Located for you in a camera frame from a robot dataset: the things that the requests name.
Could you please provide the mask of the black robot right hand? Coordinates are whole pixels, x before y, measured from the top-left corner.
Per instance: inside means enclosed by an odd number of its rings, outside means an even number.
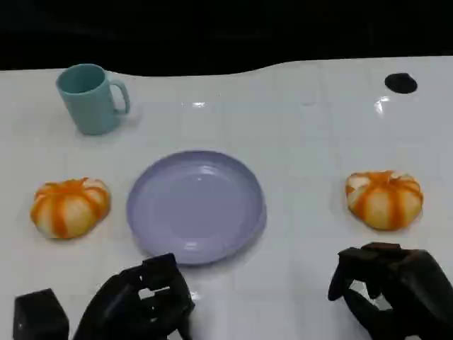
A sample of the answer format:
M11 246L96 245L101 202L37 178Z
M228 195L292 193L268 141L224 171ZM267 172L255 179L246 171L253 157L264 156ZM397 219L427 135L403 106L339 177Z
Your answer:
M452 338L452 284L429 252L372 242L338 256L328 299L344 299L372 339Z

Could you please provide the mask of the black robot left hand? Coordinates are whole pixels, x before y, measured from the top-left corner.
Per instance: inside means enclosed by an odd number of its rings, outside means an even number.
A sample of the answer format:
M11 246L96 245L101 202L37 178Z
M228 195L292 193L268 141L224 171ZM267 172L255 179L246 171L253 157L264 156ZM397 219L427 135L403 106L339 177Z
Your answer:
M75 339L192 339L195 308L174 254L147 259L110 277L88 304Z

